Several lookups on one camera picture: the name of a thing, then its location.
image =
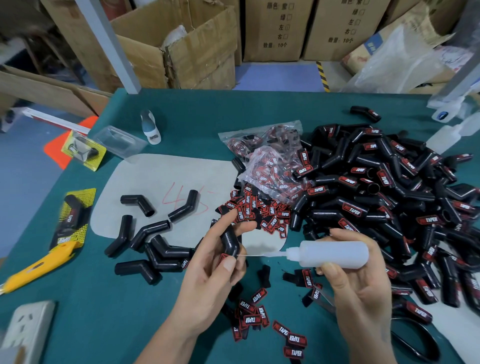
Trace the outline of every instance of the blue floor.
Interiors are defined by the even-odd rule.
[[[84,78],[87,86],[94,87],[88,75]],[[236,67],[236,79],[235,90],[324,91],[314,63],[244,63]],[[82,119],[41,105],[31,108],[72,122]],[[60,176],[62,170],[43,146],[63,132],[22,116],[7,133],[0,133],[0,257],[8,255]]]

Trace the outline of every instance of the power strip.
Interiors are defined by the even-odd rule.
[[[40,301],[23,304],[13,313],[0,349],[22,346],[22,364],[37,364],[42,355],[48,329],[53,318],[55,303]]]

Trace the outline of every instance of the yellow box cutter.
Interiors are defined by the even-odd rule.
[[[17,288],[30,283],[44,274],[60,267],[63,263],[73,258],[73,250],[81,246],[80,242],[66,242],[58,244],[55,248],[31,266],[9,277],[5,283],[0,285],[0,295],[10,293]]]

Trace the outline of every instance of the yellow and black striped tape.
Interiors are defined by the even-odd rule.
[[[320,62],[317,62],[318,73],[322,79],[322,84],[324,84],[325,92],[330,92],[330,87],[328,86],[327,78],[325,77],[324,68]]]

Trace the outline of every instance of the green tabletop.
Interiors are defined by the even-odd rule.
[[[427,100],[427,96],[419,95],[154,89],[127,95],[121,89],[112,97],[92,133],[111,124],[144,137],[140,110],[150,109],[162,134],[162,143],[146,147],[144,153],[230,160],[232,153],[220,142],[218,132],[297,119],[301,120],[305,132],[311,132],[319,124],[363,122],[361,116],[348,113],[352,105],[368,106],[377,111],[383,117],[377,126],[387,133],[406,129],[412,138],[427,140],[442,126],[430,119],[432,110],[425,107]],[[463,138],[449,152],[480,155],[480,143],[475,143],[474,136]],[[70,163],[3,264],[0,281],[48,252],[66,192],[95,187],[98,199],[119,162],[120,158],[108,154],[97,172]],[[457,175],[462,182],[477,184],[478,171],[478,162],[474,159],[462,166]],[[290,232],[286,246],[296,246],[301,240],[300,233]],[[140,275],[116,276],[113,268],[117,262],[143,259],[144,256],[129,250],[117,259],[109,259],[103,251],[111,241],[95,235],[89,228],[85,245],[73,260],[1,296],[0,327],[7,326],[17,306],[54,300],[57,310],[43,363],[132,363],[170,312],[183,273],[165,273],[155,286],[146,284]],[[283,272],[293,272],[299,268],[298,264],[283,258],[250,258],[249,263],[250,268],[242,280],[245,288],[242,296],[249,298],[259,289],[256,271],[262,264],[270,265],[272,288],[268,289],[262,304],[271,322],[278,320],[293,332],[307,336],[309,346],[303,362],[347,363],[347,346],[335,318],[314,304],[304,308],[300,299],[306,289],[282,280]],[[462,363],[450,343],[433,326],[431,332],[442,350],[441,363]],[[269,360],[288,363],[282,353],[284,344],[285,340],[271,327],[260,332],[250,330],[247,340],[235,343],[227,320],[220,315],[199,338],[191,362],[227,364]],[[400,364],[416,363],[399,349],[396,355]]]

